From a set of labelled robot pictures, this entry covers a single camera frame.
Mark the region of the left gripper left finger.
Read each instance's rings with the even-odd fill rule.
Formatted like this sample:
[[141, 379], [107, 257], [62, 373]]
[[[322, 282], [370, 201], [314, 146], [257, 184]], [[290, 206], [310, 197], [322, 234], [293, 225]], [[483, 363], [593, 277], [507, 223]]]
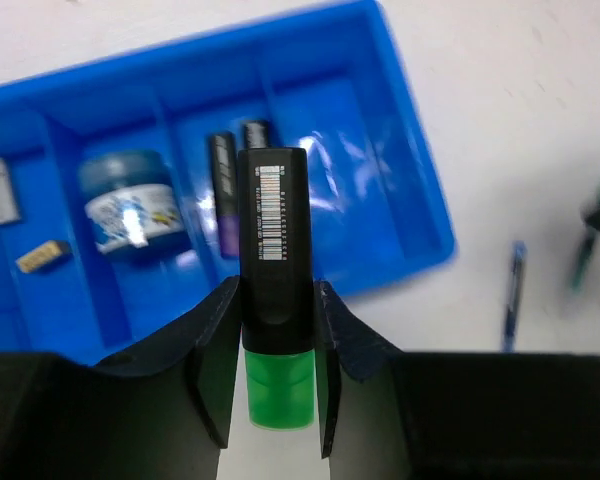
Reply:
[[94, 366], [0, 352], [0, 479], [213, 479], [228, 445], [239, 281]]

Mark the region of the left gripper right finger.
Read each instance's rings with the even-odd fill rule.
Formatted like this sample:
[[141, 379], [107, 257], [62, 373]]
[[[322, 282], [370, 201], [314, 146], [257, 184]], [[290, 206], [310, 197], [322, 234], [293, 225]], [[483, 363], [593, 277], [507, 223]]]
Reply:
[[314, 285], [334, 479], [600, 479], [600, 356], [406, 352]]

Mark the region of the yellow eraser with barcode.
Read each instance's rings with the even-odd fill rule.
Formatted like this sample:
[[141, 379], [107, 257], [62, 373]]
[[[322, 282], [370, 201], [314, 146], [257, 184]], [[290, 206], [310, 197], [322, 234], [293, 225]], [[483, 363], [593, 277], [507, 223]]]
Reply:
[[16, 259], [18, 269], [31, 274], [71, 254], [70, 245], [65, 241], [49, 240]]

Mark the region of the blue pen refill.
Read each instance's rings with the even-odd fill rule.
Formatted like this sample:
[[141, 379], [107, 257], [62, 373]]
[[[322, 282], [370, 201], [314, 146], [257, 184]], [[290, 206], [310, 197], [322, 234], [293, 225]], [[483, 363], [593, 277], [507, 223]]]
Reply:
[[526, 246], [517, 241], [513, 244], [508, 282], [508, 295], [502, 331], [502, 351], [510, 353], [514, 350], [519, 309], [522, 298], [524, 273], [526, 266]]

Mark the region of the blue correction tape roll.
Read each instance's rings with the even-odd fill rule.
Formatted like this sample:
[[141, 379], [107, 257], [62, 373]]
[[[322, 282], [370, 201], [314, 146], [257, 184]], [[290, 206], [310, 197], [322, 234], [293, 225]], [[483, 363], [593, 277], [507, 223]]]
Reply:
[[188, 243], [173, 183], [154, 150], [123, 150], [78, 169], [84, 211], [99, 253], [129, 260]]

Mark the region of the green black highlighter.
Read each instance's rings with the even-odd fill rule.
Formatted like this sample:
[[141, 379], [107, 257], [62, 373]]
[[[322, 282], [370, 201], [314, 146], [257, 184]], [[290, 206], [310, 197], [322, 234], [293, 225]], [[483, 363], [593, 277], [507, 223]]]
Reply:
[[301, 148], [238, 156], [242, 344], [251, 422], [293, 431], [314, 420], [313, 268]]

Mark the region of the purple black highlighter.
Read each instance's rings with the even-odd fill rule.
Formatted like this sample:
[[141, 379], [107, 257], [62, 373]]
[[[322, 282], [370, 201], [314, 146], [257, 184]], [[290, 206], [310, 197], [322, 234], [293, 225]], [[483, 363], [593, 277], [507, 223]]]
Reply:
[[239, 215], [234, 135], [224, 131], [208, 137], [220, 253], [239, 256]]

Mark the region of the yellow black highlighter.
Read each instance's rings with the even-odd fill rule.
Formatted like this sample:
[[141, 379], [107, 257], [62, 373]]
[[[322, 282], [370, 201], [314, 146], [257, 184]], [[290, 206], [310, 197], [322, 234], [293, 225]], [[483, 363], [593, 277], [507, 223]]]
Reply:
[[247, 149], [263, 149], [271, 146], [270, 126], [266, 120], [251, 120], [243, 124], [243, 139]]

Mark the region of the green pen refill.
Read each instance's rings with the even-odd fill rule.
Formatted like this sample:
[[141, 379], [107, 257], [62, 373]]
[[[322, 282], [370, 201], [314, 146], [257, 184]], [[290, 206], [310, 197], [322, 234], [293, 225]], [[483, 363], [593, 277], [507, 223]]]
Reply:
[[[594, 207], [600, 208], [600, 183], [598, 186]], [[596, 236], [597, 232], [594, 229], [587, 227], [585, 234], [579, 243], [575, 266], [569, 282], [570, 290], [573, 293], [579, 293], [582, 289], [587, 269], [594, 253]]]

